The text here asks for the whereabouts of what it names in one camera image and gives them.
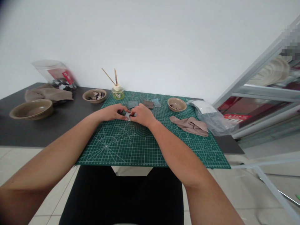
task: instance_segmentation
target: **lap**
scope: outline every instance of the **lap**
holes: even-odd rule
[[[110,166],[80,166],[60,224],[92,223],[183,224],[181,182],[169,168],[120,177]]]

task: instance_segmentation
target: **plastic bag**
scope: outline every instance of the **plastic bag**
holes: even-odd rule
[[[206,123],[207,128],[214,136],[231,135],[239,129],[238,123],[225,119],[218,110],[206,101],[190,100],[187,105],[195,107],[198,119]]]

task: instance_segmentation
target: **beige cloth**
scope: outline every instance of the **beige cloth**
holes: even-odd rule
[[[202,137],[208,137],[207,125],[204,122],[196,120],[194,117],[180,120],[175,116],[171,116],[170,120],[172,123],[176,124],[178,127],[188,133]]]
[[[50,99],[52,102],[73,100],[72,92],[57,89],[49,83],[25,92],[25,101],[27,102],[42,98]]]

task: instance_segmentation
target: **small bowl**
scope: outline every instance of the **small bowl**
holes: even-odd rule
[[[39,120],[53,113],[53,104],[49,99],[25,102],[13,108],[9,116],[13,119]]]
[[[183,100],[179,99],[179,98],[169,98],[168,99],[168,106],[169,106],[171,111],[176,112],[176,113],[181,112],[181,111],[183,111],[187,108],[186,103]]]
[[[96,99],[96,100],[87,100],[88,97],[90,97],[90,98],[94,97],[94,94],[93,94],[94,91],[96,91],[96,92],[102,92],[102,93],[104,93],[105,95],[104,95],[102,98],[100,98],[100,99]],[[88,90],[88,91],[86,91],[85,93],[83,93],[82,98],[83,98],[84,100],[86,100],[86,101],[92,103],[92,104],[97,104],[97,103],[103,102],[103,101],[106,99],[106,96],[107,96],[107,93],[106,93],[105,90],[103,90],[103,89],[92,89],[92,90]]]

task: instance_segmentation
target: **table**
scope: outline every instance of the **table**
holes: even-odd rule
[[[89,87],[78,87],[73,92],[73,101],[54,106],[52,116],[37,121],[16,120],[9,117],[9,112],[25,102],[26,90],[44,83],[35,83],[0,100],[0,145],[14,147],[44,148],[74,127],[89,114],[99,110],[103,103],[91,104],[82,98]],[[244,154],[236,141],[230,136],[215,137],[224,154]]]

